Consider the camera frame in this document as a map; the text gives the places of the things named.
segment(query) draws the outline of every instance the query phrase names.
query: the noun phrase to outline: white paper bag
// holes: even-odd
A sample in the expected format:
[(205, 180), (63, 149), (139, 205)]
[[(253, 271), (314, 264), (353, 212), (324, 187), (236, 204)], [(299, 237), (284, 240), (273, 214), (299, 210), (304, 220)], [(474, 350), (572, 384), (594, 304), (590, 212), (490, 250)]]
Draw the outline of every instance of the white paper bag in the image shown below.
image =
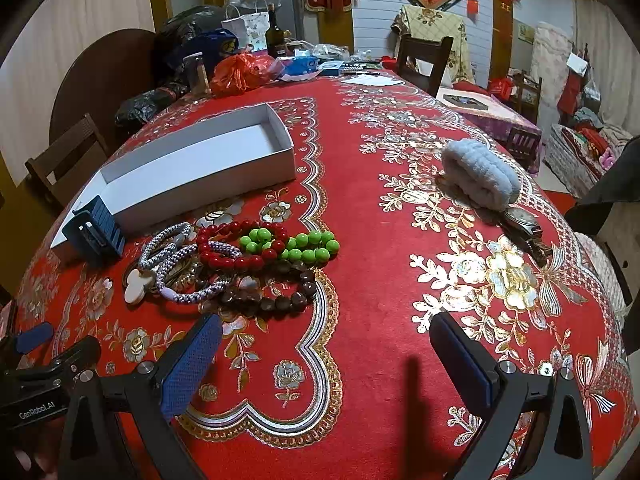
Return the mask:
[(232, 19), (229, 19), (227, 12), (226, 18), (226, 20), (222, 21), (222, 27), (236, 35), (239, 48), (244, 48), (248, 44), (252, 44), (253, 52), (267, 49), (267, 39), (264, 35), (269, 29), (268, 12), (254, 12), (253, 14), (240, 15), (238, 11), (238, 17)]

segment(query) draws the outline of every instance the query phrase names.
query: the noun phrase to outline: white paneled wall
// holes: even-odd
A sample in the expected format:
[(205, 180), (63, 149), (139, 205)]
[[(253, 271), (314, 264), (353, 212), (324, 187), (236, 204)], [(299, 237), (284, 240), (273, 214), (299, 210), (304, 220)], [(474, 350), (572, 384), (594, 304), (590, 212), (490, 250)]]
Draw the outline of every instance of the white paneled wall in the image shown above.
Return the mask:
[[(466, 0), (448, 9), (465, 17), (466, 36), (471, 63), (476, 71), (476, 83), (486, 86), (491, 59), (494, 25), (493, 0), (478, 0), (475, 22), (466, 16)], [(396, 35), (390, 30), (396, 14), (406, 0), (360, 0), (353, 7), (353, 39), (356, 48), (370, 49), (374, 56), (391, 56)]]

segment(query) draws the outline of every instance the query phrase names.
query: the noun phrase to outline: open cardboard box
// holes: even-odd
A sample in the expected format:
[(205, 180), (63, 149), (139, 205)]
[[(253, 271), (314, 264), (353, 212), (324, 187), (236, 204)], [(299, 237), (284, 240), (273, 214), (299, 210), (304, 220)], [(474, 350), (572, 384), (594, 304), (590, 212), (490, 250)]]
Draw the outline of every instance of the open cardboard box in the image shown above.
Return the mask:
[(167, 218), (296, 177), (293, 142), (268, 104), (233, 110), (147, 141), (104, 165), (82, 190), (51, 243), (78, 257), (62, 228), (99, 195), (126, 235)]

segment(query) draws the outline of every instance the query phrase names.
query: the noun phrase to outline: light blue towel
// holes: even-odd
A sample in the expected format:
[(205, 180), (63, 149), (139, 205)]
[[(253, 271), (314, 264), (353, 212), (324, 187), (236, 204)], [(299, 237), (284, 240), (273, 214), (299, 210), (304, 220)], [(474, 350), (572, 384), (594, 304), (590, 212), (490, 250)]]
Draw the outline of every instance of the light blue towel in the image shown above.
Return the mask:
[(503, 211), (518, 199), (516, 172), (478, 140), (450, 140), (442, 165), (447, 179), (479, 206)]

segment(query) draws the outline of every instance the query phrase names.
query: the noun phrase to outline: wristwatch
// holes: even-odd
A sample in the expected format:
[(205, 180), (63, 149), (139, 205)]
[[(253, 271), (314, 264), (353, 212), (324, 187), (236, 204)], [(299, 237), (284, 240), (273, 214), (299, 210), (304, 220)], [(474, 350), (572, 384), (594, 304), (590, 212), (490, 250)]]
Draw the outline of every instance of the wristwatch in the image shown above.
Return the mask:
[(538, 267), (548, 263), (552, 248), (542, 243), (542, 227), (529, 211), (508, 207), (500, 215), (500, 225), (513, 243), (529, 253)]

